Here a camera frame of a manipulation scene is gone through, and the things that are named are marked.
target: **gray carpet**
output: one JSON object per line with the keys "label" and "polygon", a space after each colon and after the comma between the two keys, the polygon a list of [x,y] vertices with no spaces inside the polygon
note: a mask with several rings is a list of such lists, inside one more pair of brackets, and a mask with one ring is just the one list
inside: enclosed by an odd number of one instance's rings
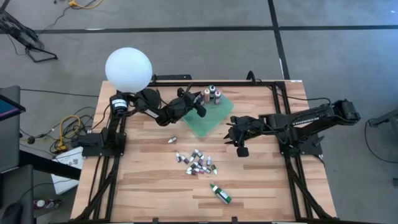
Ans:
{"label": "gray carpet", "polygon": [[[7,11],[32,29],[44,29],[67,7],[65,1],[12,0]],[[88,0],[79,1],[85,4]],[[280,26],[391,25],[398,22],[396,1],[274,1]],[[265,0],[104,0],[96,9],[67,9],[49,29],[98,29],[190,26],[271,26]],[[283,31],[281,32],[291,79],[304,81],[308,97],[353,101],[363,120],[352,127],[325,131],[322,147],[337,214],[345,220],[396,223],[398,165],[377,160],[366,149],[364,123],[398,108],[397,30]],[[0,87],[56,90],[97,95],[105,79],[104,63],[120,47],[136,47],[150,58],[154,73],[191,74],[194,79],[243,79],[253,70],[261,79],[281,79],[273,31],[164,32],[120,34],[43,34],[45,49],[58,61],[33,63],[14,53],[10,40],[0,35]],[[16,42],[17,50],[23,47]],[[22,92],[27,112],[21,128],[31,134],[48,131],[66,115],[96,98]],[[312,101],[310,106],[321,102]],[[80,113],[92,114],[90,109]],[[376,154],[398,161],[388,124],[369,129],[369,144]],[[34,144],[37,149],[49,143]],[[26,149],[43,157],[46,153]],[[35,173],[35,182],[50,176]],[[36,189],[36,197],[55,198],[51,186]],[[38,223],[68,220],[75,190],[60,198],[64,206],[42,215]]]}

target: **white paper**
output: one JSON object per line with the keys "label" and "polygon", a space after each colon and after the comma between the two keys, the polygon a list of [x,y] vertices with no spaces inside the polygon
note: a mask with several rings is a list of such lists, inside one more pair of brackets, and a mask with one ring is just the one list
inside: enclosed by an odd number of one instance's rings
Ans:
{"label": "white paper", "polygon": [[[68,152],[62,153],[57,155],[55,158],[57,159],[53,159],[53,161],[55,162],[61,162],[63,164],[66,165],[70,165],[72,167],[78,168],[78,169],[82,169],[83,168],[83,157],[81,156],[81,152],[83,151],[82,147],[77,147],[75,149],[72,149]],[[53,183],[57,183],[59,181],[63,181],[63,180],[69,180],[68,178],[65,177],[60,177],[54,174],[51,174],[52,177],[52,181]],[[54,189],[55,189],[55,193],[57,193],[57,195],[63,194],[66,191],[70,190],[71,188],[73,188],[74,186],[77,186],[79,184],[78,180],[69,180],[66,182],[60,182],[54,185]]]}

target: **wooden table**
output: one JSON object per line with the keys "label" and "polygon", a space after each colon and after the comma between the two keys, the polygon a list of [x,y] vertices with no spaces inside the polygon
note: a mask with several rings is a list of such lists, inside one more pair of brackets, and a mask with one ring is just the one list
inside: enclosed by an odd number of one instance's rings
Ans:
{"label": "wooden table", "polygon": [[[286,81],[286,87],[288,96],[306,97],[302,82]],[[165,101],[177,97],[177,87],[158,89]],[[202,89],[192,87],[191,91]],[[164,222],[218,222],[231,221],[233,216],[237,216],[239,221],[295,220],[285,162],[279,154],[276,138],[260,136],[248,140],[249,157],[237,157],[236,148],[224,144],[226,140],[223,139],[228,133],[229,126],[225,124],[230,116],[257,117],[259,114],[275,113],[272,92],[264,86],[221,89],[234,103],[234,108],[205,138],[196,137],[183,120],[160,127],[146,114],[135,114],[127,119],[128,140],[119,166],[112,222],[151,222],[153,217]],[[109,82],[103,82],[94,123],[102,118],[109,97],[115,92]],[[279,101],[284,111],[281,97]],[[306,101],[289,99],[289,102],[292,113],[308,109]],[[106,122],[101,123],[95,131],[105,125]],[[172,136],[178,137],[177,142],[167,144]],[[185,173],[188,166],[183,162],[177,163],[175,151],[190,157],[194,149],[211,156],[218,175]],[[309,191],[326,212],[335,216],[322,163],[313,156],[302,156],[302,160]],[[91,157],[84,163],[71,218],[79,215],[88,203],[96,161],[96,157]],[[225,205],[216,198],[210,183],[229,193],[232,202]],[[304,217],[303,200],[298,189],[297,194]],[[104,217],[105,206],[106,200],[103,200],[100,217]]]}

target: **green bottle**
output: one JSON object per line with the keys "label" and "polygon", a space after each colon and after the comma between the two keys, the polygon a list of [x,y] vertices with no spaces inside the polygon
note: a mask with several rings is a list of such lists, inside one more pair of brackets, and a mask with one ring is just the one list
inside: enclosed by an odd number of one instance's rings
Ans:
{"label": "green bottle", "polygon": [[210,184],[211,189],[213,190],[214,194],[217,195],[219,199],[221,199],[225,204],[229,204],[232,201],[232,198],[228,196],[225,191],[223,191],[221,188],[217,187],[214,184]]}

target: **white sphere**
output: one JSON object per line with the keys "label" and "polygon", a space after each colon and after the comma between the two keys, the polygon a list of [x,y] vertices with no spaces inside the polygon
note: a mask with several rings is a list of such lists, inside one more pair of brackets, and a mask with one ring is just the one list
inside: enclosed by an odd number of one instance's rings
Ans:
{"label": "white sphere", "polygon": [[124,47],[115,50],[105,64],[106,78],[121,92],[143,90],[152,78],[152,64],[140,50]]}

